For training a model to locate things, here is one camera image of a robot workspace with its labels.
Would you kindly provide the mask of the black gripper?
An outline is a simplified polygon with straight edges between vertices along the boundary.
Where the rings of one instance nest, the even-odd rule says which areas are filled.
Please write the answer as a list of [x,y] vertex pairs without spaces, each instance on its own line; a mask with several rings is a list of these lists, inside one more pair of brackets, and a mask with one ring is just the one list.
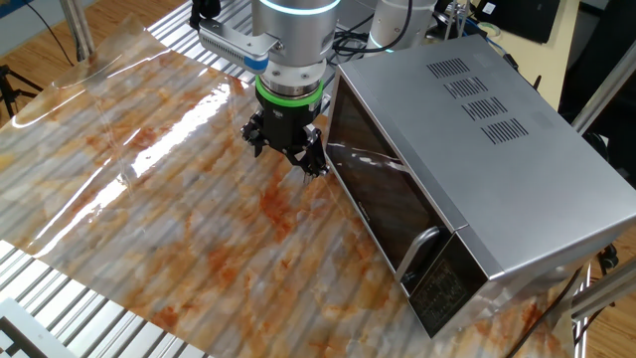
[[307,176],[325,176],[329,172],[321,141],[322,131],[311,126],[322,108],[321,99],[295,106],[275,103],[259,96],[262,112],[254,113],[240,129],[241,137],[254,149],[258,157],[268,145],[278,151],[286,149],[286,157],[299,166]]

